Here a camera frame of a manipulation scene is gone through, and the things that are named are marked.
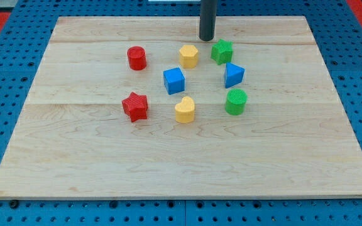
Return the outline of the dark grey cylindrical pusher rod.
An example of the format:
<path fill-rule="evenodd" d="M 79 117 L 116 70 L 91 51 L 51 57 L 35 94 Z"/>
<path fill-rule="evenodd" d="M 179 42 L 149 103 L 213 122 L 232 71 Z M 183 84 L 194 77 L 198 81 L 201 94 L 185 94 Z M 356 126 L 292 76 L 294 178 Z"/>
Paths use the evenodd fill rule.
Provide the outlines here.
<path fill-rule="evenodd" d="M 202 0 L 200 2 L 199 38 L 211 41 L 216 26 L 217 0 Z"/>

